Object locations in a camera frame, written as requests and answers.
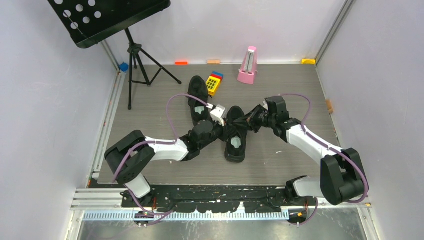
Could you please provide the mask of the black shoe with laces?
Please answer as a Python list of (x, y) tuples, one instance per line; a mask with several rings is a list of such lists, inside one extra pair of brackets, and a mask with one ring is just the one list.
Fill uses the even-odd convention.
[(246, 157), (248, 130), (237, 126), (234, 121), (243, 117), (244, 111), (239, 106), (232, 106), (226, 116), (226, 146), (224, 157), (231, 163), (241, 163)]

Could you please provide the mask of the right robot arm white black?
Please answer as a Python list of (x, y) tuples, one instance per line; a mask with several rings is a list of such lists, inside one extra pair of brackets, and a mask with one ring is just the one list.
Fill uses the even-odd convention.
[(299, 205), (305, 197), (325, 198), (334, 206), (358, 204), (368, 196), (369, 184), (358, 151), (331, 144), (309, 130), (303, 121), (290, 117), (283, 96), (267, 97), (233, 124), (255, 133), (261, 128), (272, 129), (275, 136), (318, 164), (318, 178), (300, 176), (286, 183), (285, 198), (291, 205)]

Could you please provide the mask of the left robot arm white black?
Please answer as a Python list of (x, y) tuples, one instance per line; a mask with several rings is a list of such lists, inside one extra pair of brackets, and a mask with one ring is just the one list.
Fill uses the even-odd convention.
[(141, 207), (153, 202), (153, 193), (142, 171), (152, 161), (187, 162), (200, 155), (202, 149), (225, 136), (225, 127), (202, 120), (187, 134), (176, 140), (155, 139), (134, 130), (109, 147), (104, 159), (113, 172), (112, 182), (126, 186)]

